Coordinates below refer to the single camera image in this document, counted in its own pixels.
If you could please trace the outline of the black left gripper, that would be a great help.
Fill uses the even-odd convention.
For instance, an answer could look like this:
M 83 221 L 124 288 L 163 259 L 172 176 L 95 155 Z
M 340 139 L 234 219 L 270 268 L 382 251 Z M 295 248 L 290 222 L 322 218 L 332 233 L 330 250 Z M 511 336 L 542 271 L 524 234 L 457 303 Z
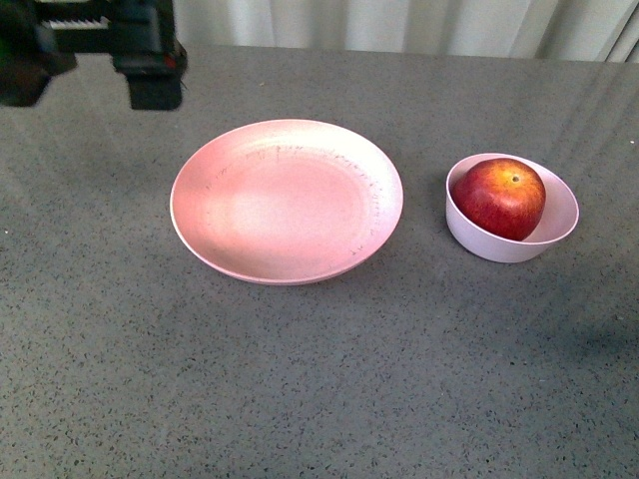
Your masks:
M 2 105 L 36 105 L 53 78 L 76 68 L 79 54 L 110 55 L 134 110 L 182 104 L 188 56 L 177 39 L 173 2 L 2 2 Z

